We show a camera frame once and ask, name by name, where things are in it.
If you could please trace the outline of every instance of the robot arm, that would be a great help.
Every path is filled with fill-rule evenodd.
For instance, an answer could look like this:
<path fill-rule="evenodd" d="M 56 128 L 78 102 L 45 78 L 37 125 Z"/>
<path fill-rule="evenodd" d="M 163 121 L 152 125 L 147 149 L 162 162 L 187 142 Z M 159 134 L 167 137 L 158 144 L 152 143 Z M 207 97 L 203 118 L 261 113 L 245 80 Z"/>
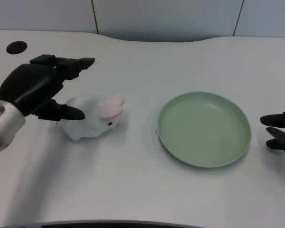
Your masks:
<path fill-rule="evenodd" d="M 59 105 L 52 98 L 65 80 L 78 77 L 94 61 L 41 55 L 17 67 L 0 87 L 0 151 L 8 147 L 30 114 L 53 121 L 84 119 L 81 110 Z"/>

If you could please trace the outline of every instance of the white rabbit figurine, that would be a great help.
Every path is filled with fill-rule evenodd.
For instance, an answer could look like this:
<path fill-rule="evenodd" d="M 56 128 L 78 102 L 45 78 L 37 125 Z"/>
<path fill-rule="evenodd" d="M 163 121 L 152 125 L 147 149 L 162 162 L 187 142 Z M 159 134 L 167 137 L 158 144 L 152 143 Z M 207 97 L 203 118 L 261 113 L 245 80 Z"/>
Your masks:
<path fill-rule="evenodd" d="M 83 137 L 97 137 L 117 126 L 123 103 L 124 99 L 120 95 L 83 95 L 72 98 L 66 104 L 82 110 L 85 119 L 61 120 L 62 128 L 74 141 Z"/>

